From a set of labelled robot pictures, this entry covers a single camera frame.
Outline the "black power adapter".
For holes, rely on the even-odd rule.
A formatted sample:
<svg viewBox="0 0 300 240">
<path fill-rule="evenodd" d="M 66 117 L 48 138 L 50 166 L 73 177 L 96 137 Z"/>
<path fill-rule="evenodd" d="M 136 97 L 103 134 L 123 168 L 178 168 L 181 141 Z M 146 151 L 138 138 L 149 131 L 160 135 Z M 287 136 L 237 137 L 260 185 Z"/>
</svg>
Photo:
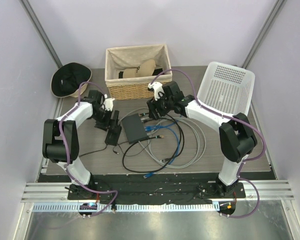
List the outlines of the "black power adapter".
<svg viewBox="0 0 300 240">
<path fill-rule="evenodd" d="M 118 144 L 121 131 L 122 127 L 120 125 L 109 128 L 104 143 L 106 145 L 116 146 Z"/>
</svg>

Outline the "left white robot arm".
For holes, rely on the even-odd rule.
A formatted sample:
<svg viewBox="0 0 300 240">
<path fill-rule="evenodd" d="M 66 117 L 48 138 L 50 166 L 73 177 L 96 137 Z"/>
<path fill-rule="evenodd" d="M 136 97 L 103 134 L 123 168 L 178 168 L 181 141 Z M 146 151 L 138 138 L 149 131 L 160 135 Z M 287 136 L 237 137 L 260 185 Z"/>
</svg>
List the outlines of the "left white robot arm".
<svg viewBox="0 0 300 240">
<path fill-rule="evenodd" d="M 98 90 L 90 90 L 62 116 L 47 119 L 43 126 L 43 157 L 60 166 L 70 177 L 72 186 L 79 189 L 83 198 L 90 200 L 101 192 L 95 180 L 82 163 L 79 153 L 78 128 L 86 120 L 94 120 L 94 127 L 106 132 L 106 146 L 116 146 L 122 131 L 119 111 L 114 110 L 115 98 Z"/>
</svg>

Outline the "black network switch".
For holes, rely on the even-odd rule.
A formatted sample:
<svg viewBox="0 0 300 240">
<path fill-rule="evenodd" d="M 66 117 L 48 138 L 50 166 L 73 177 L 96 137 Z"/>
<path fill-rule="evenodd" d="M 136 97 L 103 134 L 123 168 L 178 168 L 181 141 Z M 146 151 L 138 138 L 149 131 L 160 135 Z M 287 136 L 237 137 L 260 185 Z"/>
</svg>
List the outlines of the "black network switch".
<svg viewBox="0 0 300 240">
<path fill-rule="evenodd" d="M 137 113 L 126 116 L 121 123 L 129 144 L 142 142 L 148 139 L 144 125 Z"/>
</svg>

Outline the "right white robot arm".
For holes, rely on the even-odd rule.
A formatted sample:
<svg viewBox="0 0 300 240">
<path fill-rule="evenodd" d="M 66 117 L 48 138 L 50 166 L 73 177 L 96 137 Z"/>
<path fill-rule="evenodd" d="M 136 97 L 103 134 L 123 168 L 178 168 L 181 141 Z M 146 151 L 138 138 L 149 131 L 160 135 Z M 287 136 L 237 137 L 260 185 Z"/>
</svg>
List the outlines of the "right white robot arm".
<svg viewBox="0 0 300 240">
<path fill-rule="evenodd" d="M 150 118 L 157 120 L 174 111 L 219 133 L 224 161 L 215 181 L 215 190 L 220 197 L 230 196 L 235 191 L 246 159 L 258 144 L 247 116 L 243 113 L 224 115 L 208 108 L 196 96 L 185 96 L 175 81 L 165 84 L 155 81 L 148 84 L 148 90 L 153 92 L 153 98 L 147 101 Z"/>
</svg>

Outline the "wicker basket with liner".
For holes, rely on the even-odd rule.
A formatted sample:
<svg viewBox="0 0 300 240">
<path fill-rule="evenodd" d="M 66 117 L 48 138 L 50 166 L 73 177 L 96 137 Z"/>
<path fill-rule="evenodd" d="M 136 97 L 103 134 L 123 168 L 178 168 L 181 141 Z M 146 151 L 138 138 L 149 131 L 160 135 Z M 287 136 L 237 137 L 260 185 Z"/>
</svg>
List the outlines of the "wicker basket with liner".
<svg viewBox="0 0 300 240">
<path fill-rule="evenodd" d="M 168 47 L 166 44 L 150 44 L 112 47 L 105 51 L 106 87 L 116 100 L 150 98 L 148 84 L 157 78 L 165 84 L 172 80 Z"/>
</svg>

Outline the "white plastic perforated basket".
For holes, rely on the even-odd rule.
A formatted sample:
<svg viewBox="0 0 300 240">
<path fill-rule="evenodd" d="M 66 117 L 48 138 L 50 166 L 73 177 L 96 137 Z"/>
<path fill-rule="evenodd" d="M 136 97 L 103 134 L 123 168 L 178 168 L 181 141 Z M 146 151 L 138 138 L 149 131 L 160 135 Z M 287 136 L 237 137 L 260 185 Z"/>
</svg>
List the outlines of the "white plastic perforated basket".
<svg viewBox="0 0 300 240">
<path fill-rule="evenodd" d="M 252 71 L 213 61 L 206 68 L 197 98 L 203 106 L 218 114 L 248 115 L 254 83 Z"/>
</svg>

